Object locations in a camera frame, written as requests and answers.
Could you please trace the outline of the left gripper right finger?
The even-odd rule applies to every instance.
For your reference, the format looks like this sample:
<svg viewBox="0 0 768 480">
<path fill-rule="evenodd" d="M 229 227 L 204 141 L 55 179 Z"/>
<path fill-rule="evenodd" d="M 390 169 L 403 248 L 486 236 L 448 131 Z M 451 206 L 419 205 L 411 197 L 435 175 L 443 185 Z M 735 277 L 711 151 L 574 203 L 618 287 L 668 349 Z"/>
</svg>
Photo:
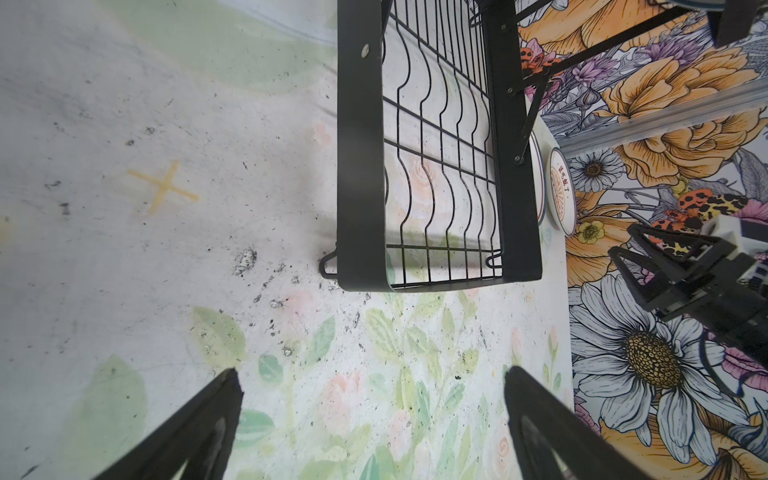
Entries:
<svg viewBox="0 0 768 480">
<path fill-rule="evenodd" d="M 505 374 L 508 428 L 524 479 L 646 479 L 519 366 Z"/>
</svg>

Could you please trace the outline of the orange sunburst plate right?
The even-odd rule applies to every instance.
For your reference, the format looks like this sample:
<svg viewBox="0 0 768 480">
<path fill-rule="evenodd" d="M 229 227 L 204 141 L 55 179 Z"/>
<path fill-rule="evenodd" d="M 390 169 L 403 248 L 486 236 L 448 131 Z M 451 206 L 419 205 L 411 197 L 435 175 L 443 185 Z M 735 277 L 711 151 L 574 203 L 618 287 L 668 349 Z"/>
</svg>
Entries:
<svg viewBox="0 0 768 480">
<path fill-rule="evenodd" d="M 577 211 L 573 181 L 566 157 L 554 147 L 549 155 L 547 198 L 551 215 L 566 237 L 576 231 Z"/>
</svg>

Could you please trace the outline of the white plate red ring pattern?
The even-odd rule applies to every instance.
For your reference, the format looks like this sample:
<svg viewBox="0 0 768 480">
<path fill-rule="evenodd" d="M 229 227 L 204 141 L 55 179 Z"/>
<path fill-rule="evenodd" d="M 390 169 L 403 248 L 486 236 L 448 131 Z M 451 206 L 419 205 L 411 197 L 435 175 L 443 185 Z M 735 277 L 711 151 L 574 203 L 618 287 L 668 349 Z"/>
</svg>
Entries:
<svg viewBox="0 0 768 480">
<path fill-rule="evenodd" d="M 532 163 L 537 224 L 541 225 L 546 213 L 545 174 L 540 145 L 534 132 L 531 132 L 529 137 L 529 152 Z"/>
</svg>

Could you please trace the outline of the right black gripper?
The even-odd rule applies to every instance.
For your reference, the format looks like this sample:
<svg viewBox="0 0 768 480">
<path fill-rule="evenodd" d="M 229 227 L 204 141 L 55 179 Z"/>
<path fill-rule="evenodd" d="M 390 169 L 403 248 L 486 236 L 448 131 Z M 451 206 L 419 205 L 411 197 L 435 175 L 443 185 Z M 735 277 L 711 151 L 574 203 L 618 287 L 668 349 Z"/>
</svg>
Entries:
<svg viewBox="0 0 768 480">
<path fill-rule="evenodd" d="M 688 315 L 716 339 L 767 364 L 767 266 L 718 237 L 634 224 L 646 254 L 621 247 L 609 257 L 640 307 L 671 320 Z"/>
</svg>

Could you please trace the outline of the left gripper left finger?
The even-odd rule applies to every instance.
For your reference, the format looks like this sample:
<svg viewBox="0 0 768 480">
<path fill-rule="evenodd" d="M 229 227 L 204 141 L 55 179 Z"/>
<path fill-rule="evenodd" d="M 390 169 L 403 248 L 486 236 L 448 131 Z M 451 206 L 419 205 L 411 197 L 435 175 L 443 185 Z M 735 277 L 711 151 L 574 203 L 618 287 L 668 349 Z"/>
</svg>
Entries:
<svg viewBox="0 0 768 480">
<path fill-rule="evenodd" d="M 221 479 L 233 449 L 242 400 L 237 371 L 222 371 L 97 477 Z"/>
</svg>

